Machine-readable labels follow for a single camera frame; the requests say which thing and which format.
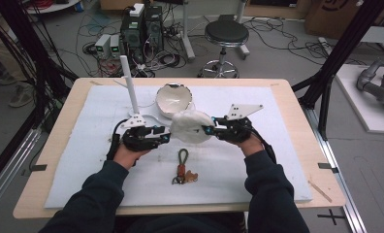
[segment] white paper sheet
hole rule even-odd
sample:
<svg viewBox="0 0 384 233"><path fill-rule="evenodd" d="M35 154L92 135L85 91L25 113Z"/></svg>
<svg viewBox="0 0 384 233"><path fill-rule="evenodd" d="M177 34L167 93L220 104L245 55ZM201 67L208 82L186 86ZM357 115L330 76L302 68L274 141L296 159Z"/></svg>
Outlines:
<svg viewBox="0 0 384 233"><path fill-rule="evenodd" d="M138 104L150 106L160 86L137 86ZM262 104L264 109L249 118L261 135L273 146L278 163L295 187L296 201L311 200L311 192L292 146L279 109L268 87L188 86L196 110L214 117L227 115L231 104ZM93 86L80 112L70 141L56 169L46 208L62 208L81 189L85 179L98 172L109 150L113 128L128 118L131 101L121 86ZM149 125L159 125L150 117ZM177 152L186 148L186 170L199 174L195 183L172 184L178 164ZM216 138L198 144L171 141L143 156L130 170L123 190L121 206L159 206L183 204L247 203L250 194L243 155L238 147Z"/></svg>

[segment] stool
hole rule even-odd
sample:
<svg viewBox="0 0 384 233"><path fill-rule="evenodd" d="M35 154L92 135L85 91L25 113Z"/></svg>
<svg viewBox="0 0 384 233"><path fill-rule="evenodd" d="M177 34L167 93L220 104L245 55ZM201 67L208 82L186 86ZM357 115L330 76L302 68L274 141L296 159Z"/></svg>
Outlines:
<svg viewBox="0 0 384 233"><path fill-rule="evenodd" d="M249 31L234 20L210 22L205 28L208 41L222 47L219 60L208 62L198 74L198 78L239 78L238 68L225 60L226 48L243 46L249 38Z"/></svg>

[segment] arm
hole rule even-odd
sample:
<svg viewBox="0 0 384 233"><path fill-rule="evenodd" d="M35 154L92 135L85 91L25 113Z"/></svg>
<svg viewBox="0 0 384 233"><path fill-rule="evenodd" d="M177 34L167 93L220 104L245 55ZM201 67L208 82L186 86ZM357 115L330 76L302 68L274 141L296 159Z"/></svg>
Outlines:
<svg viewBox="0 0 384 233"><path fill-rule="evenodd" d="M294 188L283 167L274 164L259 139L251 136L238 146L245 155L249 232L309 232L294 202Z"/></svg>
<svg viewBox="0 0 384 233"><path fill-rule="evenodd" d="M100 172L88 177L82 190L40 232L112 232L116 209L124 195L123 181L136 159L147 152L120 146L113 161L105 161Z"/></svg>

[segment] wooden table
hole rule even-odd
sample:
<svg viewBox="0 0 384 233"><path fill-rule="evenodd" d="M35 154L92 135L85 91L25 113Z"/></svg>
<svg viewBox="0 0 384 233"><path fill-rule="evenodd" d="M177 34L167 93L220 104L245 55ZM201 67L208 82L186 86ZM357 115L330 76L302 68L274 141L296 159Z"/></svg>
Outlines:
<svg viewBox="0 0 384 233"><path fill-rule="evenodd" d="M313 200L297 203L299 208L340 207L345 198L331 169L320 169L318 163L327 163L323 152L304 116L291 86L285 80L263 79L134 79L135 85L183 83L185 85L217 86L269 86L283 117L296 153L304 169ZM112 79L78 79L55 123L37 165L47 164L45 171L33 172L16 204L16 218L52 217L57 209L45 209L55 170L68 144L69 136L83 107L87 93L93 85L116 85ZM201 213L247 211L249 204L182 205L118 208L118 215L146 215L169 213Z"/></svg>

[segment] keychain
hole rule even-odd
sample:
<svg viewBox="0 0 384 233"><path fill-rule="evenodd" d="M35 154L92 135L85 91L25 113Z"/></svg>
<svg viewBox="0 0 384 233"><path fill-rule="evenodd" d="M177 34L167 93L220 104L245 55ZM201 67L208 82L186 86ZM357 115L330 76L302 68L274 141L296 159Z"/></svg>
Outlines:
<svg viewBox="0 0 384 233"><path fill-rule="evenodd" d="M189 152L187 149L181 149L177 153L177 157L179 159L179 165L177 165L177 172L176 172L176 177L172 179L172 184L174 183L179 183L179 184L184 184L184 183L192 183L196 182L198 180L198 173L193 174L190 170L188 170L185 173L185 163L186 160L188 159Z"/></svg>

